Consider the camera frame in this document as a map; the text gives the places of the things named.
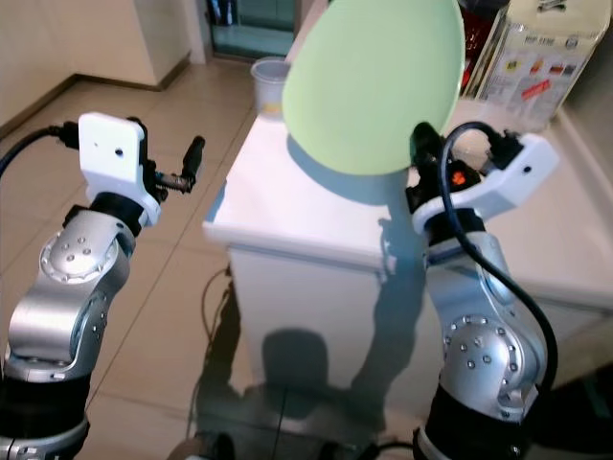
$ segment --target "red bottle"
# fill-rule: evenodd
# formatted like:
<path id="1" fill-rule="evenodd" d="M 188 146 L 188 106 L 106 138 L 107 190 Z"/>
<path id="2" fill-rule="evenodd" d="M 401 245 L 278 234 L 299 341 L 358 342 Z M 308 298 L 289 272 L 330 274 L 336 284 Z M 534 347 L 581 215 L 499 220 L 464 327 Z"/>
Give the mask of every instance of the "red bottle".
<path id="1" fill-rule="evenodd" d="M 465 70 L 462 89 L 468 84 L 470 75 L 481 55 L 496 14 L 508 5 L 510 0 L 458 0 L 465 33 Z"/>

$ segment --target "plastic cup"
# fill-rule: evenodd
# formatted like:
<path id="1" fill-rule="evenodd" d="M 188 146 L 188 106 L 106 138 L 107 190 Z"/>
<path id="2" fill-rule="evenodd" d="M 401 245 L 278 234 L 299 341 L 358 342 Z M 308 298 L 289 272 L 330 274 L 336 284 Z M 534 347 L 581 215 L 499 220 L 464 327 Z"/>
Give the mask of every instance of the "plastic cup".
<path id="1" fill-rule="evenodd" d="M 282 57 L 264 57 L 251 67 L 256 83 L 256 108 L 258 113 L 273 120 L 281 120 L 282 98 L 290 63 Z"/>

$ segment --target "robotic arm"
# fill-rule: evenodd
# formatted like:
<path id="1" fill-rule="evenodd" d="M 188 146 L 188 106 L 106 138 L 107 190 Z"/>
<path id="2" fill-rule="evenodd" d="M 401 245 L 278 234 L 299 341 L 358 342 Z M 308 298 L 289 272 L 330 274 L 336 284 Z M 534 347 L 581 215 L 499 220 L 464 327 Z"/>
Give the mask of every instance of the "robotic arm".
<path id="1" fill-rule="evenodd" d="M 539 392 L 551 389 L 556 371 L 551 326 L 533 311 L 541 336 L 520 319 L 516 294 L 534 302 L 508 277 L 510 284 L 502 282 L 508 269 L 484 221 L 528 198 L 554 170 L 557 155 L 540 136 L 516 139 L 483 124 L 469 127 L 487 127 L 491 151 L 483 182 L 478 172 L 449 157 L 465 129 L 452 132 L 447 142 L 428 124 L 413 135 L 420 183 L 407 189 L 407 199 L 415 230 L 429 243 L 426 282 L 441 321 L 444 353 L 429 419 L 415 433 L 419 460 L 523 457 L 529 413 Z M 485 269 L 487 263 L 494 268 Z"/>
<path id="2" fill-rule="evenodd" d="M 414 132 L 420 183 L 407 198 L 414 227 L 429 243 L 426 280 L 444 351 L 430 417 L 415 433 L 419 460 L 521 458 L 529 414 L 555 377 L 551 326 L 505 275 L 500 245 L 484 221 L 521 204 L 557 157 L 538 136 L 517 140 L 488 129 L 484 181 L 449 157 L 460 130 L 446 142 L 427 124 Z M 79 148 L 91 205 L 74 207 L 45 244 L 36 281 L 11 319 L 0 381 L 0 460 L 61 460 L 79 452 L 89 428 L 89 380 L 135 239 L 159 219 L 167 189 L 191 191 L 204 147 L 196 137 L 183 172 L 162 174 L 148 160 L 147 131 L 136 119 L 86 114 L 78 133 L 66 144 Z M 542 336 L 520 319 L 515 298 L 529 307 Z"/>
<path id="3" fill-rule="evenodd" d="M 79 148 L 91 205 L 74 207 L 44 245 L 36 281 L 11 318 L 0 459 L 59 460 L 79 452 L 89 428 L 89 380 L 135 239 L 159 219 L 167 189 L 192 190 L 205 143 L 194 138 L 176 175 L 157 172 L 148 160 L 147 130 L 137 119 L 85 114 L 78 136 L 72 147 Z"/>

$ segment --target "silver metal joint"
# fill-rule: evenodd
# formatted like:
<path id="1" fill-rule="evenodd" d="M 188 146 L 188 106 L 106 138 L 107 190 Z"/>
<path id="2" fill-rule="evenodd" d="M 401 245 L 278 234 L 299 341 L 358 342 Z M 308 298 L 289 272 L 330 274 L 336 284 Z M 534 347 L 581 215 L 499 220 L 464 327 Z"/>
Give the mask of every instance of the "silver metal joint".
<path id="1" fill-rule="evenodd" d="M 36 281 L 11 318 L 7 376 L 48 382 L 91 374 L 134 246 L 120 220 L 93 211 L 79 212 L 45 244 Z"/>

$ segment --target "black cable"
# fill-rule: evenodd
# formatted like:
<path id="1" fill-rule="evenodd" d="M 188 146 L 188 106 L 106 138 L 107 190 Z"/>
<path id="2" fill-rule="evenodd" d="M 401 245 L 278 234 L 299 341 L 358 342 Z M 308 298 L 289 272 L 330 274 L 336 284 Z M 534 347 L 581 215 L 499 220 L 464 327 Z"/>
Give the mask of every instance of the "black cable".
<path id="1" fill-rule="evenodd" d="M 47 137 L 47 136 L 57 137 L 60 133 L 60 130 L 61 128 L 59 126 L 44 127 L 43 129 L 37 129 L 36 131 L 31 132 L 26 137 L 18 141 L 0 159 L 0 178 L 2 177 L 2 174 L 4 174 L 4 171 L 7 170 L 7 167 L 9 166 L 11 161 L 17 157 L 17 155 L 21 152 L 21 150 L 23 150 L 30 144 L 33 144 L 38 139 L 42 139 L 43 137 Z"/>
<path id="2" fill-rule="evenodd" d="M 543 332 L 543 336 L 545 338 L 545 345 L 547 347 L 547 365 L 545 368 L 545 374 L 543 376 L 543 381 L 540 384 L 540 392 L 548 393 L 551 391 L 554 380 L 556 379 L 556 370 L 557 370 L 557 342 L 556 335 L 554 334 L 554 330 L 552 329 L 547 316 L 540 309 L 540 307 L 536 304 L 534 299 L 522 289 L 510 276 L 500 270 L 496 265 L 486 259 L 470 242 L 460 220 L 458 219 L 458 214 L 453 206 L 453 202 L 451 201 L 451 185 L 448 179 L 447 166 L 450 160 L 451 150 L 455 142 L 458 140 L 460 136 L 462 136 L 465 132 L 477 129 L 481 132 L 485 133 L 489 139 L 489 142 L 492 146 L 492 151 L 495 146 L 501 145 L 501 141 L 505 142 L 506 138 L 503 138 L 500 134 L 498 134 L 491 126 L 486 125 L 481 122 L 469 122 L 464 123 L 463 125 L 459 125 L 456 127 L 449 136 L 447 137 L 444 146 L 443 146 L 443 154 L 441 160 L 439 162 L 439 189 L 441 191 L 441 197 L 443 199 L 444 210 L 449 220 L 449 225 L 453 230 L 453 233 L 460 243 L 460 246 L 465 251 L 465 253 L 473 260 L 475 263 L 481 266 L 482 269 L 490 273 L 494 278 L 496 278 L 500 283 L 502 283 L 510 292 L 512 292 L 515 297 L 517 297 L 530 311 L 533 315 L 534 319 L 538 323 L 539 327 Z"/>
<path id="3" fill-rule="evenodd" d="M 202 319 L 202 326 L 204 328 L 204 333 L 207 336 L 207 342 L 208 342 L 207 348 L 204 352 L 205 359 L 211 352 L 211 347 L 213 345 L 213 340 L 215 339 L 215 332 L 217 329 L 217 322 L 219 320 L 219 314 L 221 312 L 221 307 L 223 307 L 226 299 L 228 298 L 228 295 L 230 295 L 229 289 L 226 288 L 223 292 L 223 295 L 221 296 L 221 300 L 219 301 L 219 304 L 216 307 L 215 315 L 213 318 L 213 325 L 209 326 L 209 321 L 207 320 L 207 315 L 206 315 L 207 293 L 209 292 L 209 289 L 211 288 L 213 281 L 215 281 L 217 277 L 219 277 L 222 274 L 225 274 L 226 276 L 230 276 L 230 267 L 228 266 L 226 268 L 222 268 L 221 270 L 218 270 L 215 272 L 215 274 L 209 279 L 204 289 L 202 290 L 202 298 L 200 299 L 200 318 Z M 191 436 L 193 419 L 195 416 L 194 412 L 195 412 L 196 398 L 198 397 L 198 390 L 200 389 L 200 379 L 201 378 L 202 376 L 198 378 L 195 385 L 193 386 L 192 397 L 190 398 L 190 413 L 188 415 L 188 425 L 185 430 L 185 439 L 190 439 L 190 436 Z"/>
<path id="4" fill-rule="evenodd" d="M 364 449 L 362 453 L 360 453 L 360 456 L 357 457 L 357 460 L 375 460 L 385 450 L 390 449 L 406 449 L 409 451 L 413 451 L 413 445 L 411 443 L 402 443 L 400 441 L 385 443 L 381 446 L 378 446 L 377 444 L 370 444 L 367 448 Z"/>

